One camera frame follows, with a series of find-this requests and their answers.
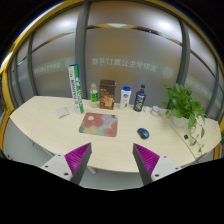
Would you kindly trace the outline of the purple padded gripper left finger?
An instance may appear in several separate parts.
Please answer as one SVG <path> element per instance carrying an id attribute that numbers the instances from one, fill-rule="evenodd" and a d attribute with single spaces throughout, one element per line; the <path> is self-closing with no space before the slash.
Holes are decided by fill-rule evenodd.
<path id="1" fill-rule="evenodd" d="M 56 154 L 41 168 L 76 185 L 79 185 L 92 154 L 91 144 L 80 146 L 66 155 Z"/>

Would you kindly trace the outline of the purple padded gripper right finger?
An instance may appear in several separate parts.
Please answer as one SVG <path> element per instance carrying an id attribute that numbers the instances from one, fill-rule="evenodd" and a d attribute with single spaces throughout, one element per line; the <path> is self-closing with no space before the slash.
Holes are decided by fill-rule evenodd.
<path id="1" fill-rule="evenodd" d="M 181 167 L 173 162 L 168 156 L 159 156 L 136 143 L 133 144 L 133 155 L 143 185 L 148 185 L 181 170 Z"/>

